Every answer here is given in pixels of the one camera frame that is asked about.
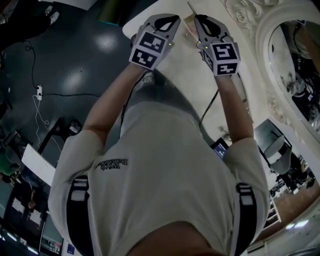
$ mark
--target desk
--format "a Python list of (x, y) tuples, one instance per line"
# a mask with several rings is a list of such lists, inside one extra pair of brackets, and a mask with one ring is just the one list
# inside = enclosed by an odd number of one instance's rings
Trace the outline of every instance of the desk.
[[(241, 58), (239, 74), (244, 84), (253, 126), (257, 127), (268, 118), (270, 112), (253, 49), (250, 49), (241, 29), (220, 1), (191, 0), (190, 2), (198, 14), (212, 16), (224, 23), (234, 41), (238, 43)], [(186, 26), (183, 19), (193, 13), (187, 0), (159, 0), (130, 20), (122, 31), (126, 37), (131, 38), (150, 16), (162, 13), (179, 15), (181, 24), (173, 40), (175, 47), (157, 69), (189, 100), (197, 114), (202, 116), (217, 90), (217, 84), (207, 64), (202, 61), (199, 50), (185, 38)], [(219, 96), (206, 114), (203, 126), (213, 140), (224, 135), (220, 127), (227, 130)]]

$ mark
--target gray pants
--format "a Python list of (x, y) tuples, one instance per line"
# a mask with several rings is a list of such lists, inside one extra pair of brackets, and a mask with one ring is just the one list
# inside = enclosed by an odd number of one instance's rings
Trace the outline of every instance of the gray pants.
[[(138, 90), (133, 89), (132, 96), (128, 102), (126, 110), (140, 102), (158, 102), (169, 105), (189, 113), (197, 124), (200, 122), (200, 118), (191, 106), (190, 102), (174, 85), (170, 84), (169, 81), (166, 81), (163, 85), (157, 85), (157, 81), (155, 81), (155, 84), (144, 84)], [(200, 131), (203, 139), (209, 146), (211, 146), (214, 141), (209, 137), (202, 125), (200, 127)]]

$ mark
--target ceiling light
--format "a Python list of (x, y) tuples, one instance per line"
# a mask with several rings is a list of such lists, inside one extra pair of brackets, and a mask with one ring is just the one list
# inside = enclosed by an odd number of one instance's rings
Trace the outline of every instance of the ceiling light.
[(290, 230), (290, 229), (292, 229), (293, 227), (295, 226), (295, 224), (289, 224), (289, 225), (287, 225), (286, 227), (285, 227), (285, 229), (286, 230)]
[(38, 252), (35, 249), (33, 249), (33, 248), (29, 247), (29, 246), (27, 248), (28, 248), (28, 250), (30, 252), (33, 252), (34, 254), (38, 255)]
[(295, 224), (294, 228), (295, 228), (295, 229), (296, 229), (296, 228), (303, 228), (308, 222), (309, 222), (308, 219), (303, 220), (303, 221), (300, 221), (300, 222), (298, 222), (297, 224)]
[(8, 237), (10, 237), (12, 240), (14, 240), (15, 242), (18, 241), (12, 234), (7, 233)]

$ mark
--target wooden floor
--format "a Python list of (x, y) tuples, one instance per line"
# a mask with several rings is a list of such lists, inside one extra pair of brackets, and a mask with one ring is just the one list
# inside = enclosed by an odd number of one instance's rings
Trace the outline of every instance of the wooden floor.
[(289, 223), (293, 222), (320, 196), (320, 186), (315, 181), (313, 187), (306, 189), (302, 187), (297, 194), (284, 192), (280, 197), (274, 198), (274, 203), (278, 209), (281, 222), (268, 227), (256, 239), (256, 242), (264, 240), (278, 232)]

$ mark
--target black strap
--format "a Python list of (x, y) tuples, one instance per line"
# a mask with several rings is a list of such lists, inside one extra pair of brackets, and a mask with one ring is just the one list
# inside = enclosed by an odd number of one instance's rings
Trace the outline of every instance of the black strap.
[(250, 245), (257, 229), (257, 202), (251, 186), (236, 185), (238, 201), (235, 202), (233, 237), (230, 255), (240, 256)]
[(93, 256), (93, 244), (88, 212), (88, 177), (83, 175), (74, 179), (66, 203), (66, 222), (74, 247), (82, 256)]

